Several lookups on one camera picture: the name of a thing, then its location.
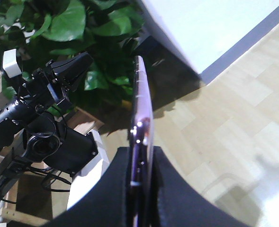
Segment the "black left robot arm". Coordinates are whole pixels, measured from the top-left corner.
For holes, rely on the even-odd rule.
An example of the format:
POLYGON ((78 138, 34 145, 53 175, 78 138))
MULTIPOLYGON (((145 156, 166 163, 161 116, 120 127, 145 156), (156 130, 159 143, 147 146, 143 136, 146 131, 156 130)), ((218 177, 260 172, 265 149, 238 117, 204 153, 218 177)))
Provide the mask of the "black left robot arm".
POLYGON ((72 176, 90 162, 98 152, 93 136, 57 122, 48 109, 53 105, 62 110, 71 107, 68 93, 77 89, 92 62, 87 52, 64 61, 49 61, 27 81, 22 77, 17 50, 5 51, 2 73, 16 94, 0 109, 0 152, 23 131, 23 158, 29 162, 44 161, 72 176))

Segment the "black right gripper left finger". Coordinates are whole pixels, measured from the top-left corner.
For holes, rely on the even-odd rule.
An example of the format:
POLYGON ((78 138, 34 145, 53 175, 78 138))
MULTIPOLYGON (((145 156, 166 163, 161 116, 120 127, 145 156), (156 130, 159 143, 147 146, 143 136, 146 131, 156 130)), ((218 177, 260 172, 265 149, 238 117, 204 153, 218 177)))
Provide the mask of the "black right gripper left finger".
POLYGON ((97 184, 68 211, 45 227, 126 227, 129 148, 119 147, 97 184))

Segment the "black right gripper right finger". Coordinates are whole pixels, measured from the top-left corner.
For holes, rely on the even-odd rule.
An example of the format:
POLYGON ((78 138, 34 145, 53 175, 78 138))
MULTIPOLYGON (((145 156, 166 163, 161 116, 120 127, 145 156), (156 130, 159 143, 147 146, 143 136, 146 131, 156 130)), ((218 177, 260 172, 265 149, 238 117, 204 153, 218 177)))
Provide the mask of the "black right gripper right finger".
POLYGON ((151 226, 244 227, 208 202, 177 172, 161 147, 154 147, 151 226))

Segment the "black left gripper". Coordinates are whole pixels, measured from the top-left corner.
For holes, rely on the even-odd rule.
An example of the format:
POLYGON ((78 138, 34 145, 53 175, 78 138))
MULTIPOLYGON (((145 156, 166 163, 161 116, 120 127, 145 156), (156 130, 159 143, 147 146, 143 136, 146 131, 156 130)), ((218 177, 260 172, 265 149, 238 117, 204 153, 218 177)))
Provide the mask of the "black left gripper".
POLYGON ((31 111, 45 111, 56 105, 68 110, 72 103, 69 92, 74 92, 93 63, 92 57, 83 52, 64 61, 51 63, 51 67, 38 68, 32 79, 18 75, 18 105, 31 111))

